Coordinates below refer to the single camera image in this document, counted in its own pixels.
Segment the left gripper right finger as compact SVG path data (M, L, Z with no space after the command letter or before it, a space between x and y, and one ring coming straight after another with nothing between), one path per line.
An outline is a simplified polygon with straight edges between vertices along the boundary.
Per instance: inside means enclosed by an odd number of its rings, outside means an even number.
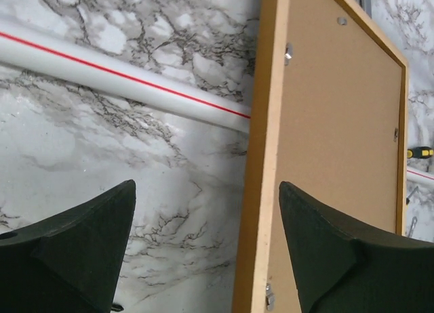
M302 312L433 311L433 243L371 226L290 182L279 207Z

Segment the brown wooden picture frame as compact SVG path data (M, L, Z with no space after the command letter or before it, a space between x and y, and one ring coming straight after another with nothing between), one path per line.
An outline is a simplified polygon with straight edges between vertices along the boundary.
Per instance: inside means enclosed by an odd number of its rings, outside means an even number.
M405 230L408 63L355 0L262 0L233 312L298 312L279 210L289 181Z

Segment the yellow black screwdriver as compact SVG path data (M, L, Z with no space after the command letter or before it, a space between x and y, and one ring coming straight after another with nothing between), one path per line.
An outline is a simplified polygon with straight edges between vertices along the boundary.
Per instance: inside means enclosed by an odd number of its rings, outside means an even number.
M407 159L429 159L434 155L434 150L428 146L418 146L407 150Z

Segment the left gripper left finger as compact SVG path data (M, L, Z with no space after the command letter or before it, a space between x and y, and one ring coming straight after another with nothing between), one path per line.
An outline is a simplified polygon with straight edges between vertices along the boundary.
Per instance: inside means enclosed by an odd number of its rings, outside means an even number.
M1 234L2 312L110 312L136 183Z

